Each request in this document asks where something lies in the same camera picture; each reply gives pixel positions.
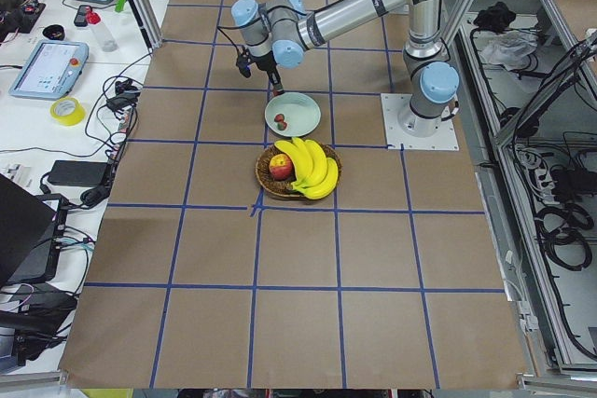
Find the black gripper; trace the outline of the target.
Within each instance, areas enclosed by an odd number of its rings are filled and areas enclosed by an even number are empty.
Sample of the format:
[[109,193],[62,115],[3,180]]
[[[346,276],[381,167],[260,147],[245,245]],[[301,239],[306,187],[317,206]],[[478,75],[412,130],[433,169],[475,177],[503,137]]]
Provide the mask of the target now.
[[260,71],[266,72],[268,74],[273,93],[284,94],[285,88],[283,86],[280,74],[276,68],[276,61],[273,57],[273,54],[267,53],[265,55],[255,56],[254,62]]

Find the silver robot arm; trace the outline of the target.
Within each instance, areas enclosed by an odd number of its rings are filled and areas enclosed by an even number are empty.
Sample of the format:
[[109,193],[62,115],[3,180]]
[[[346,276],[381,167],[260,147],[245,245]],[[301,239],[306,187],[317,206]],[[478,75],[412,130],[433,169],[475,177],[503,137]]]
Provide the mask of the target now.
[[441,0],[337,0],[308,11],[302,0],[237,0],[231,8],[244,40],[237,49],[239,72],[249,77],[255,65],[278,92],[279,68],[299,66],[305,53],[379,19],[399,7],[409,9],[409,35],[403,60],[412,82],[409,102],[397,114],[400,128],[414,137],[434,135],[446,121],[443,112],[459,87],[456,70],[440,55],[448,47],[441,33]]

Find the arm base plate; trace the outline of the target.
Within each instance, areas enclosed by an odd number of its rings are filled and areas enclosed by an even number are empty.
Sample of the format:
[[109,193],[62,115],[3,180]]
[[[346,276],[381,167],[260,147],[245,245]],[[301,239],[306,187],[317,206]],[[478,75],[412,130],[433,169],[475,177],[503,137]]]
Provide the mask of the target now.
[[410,111],[410,94],[383,93],[382,114],[386,145],[395,150],[458,151],[459,144],[448,105],[440,118],[420,119]]

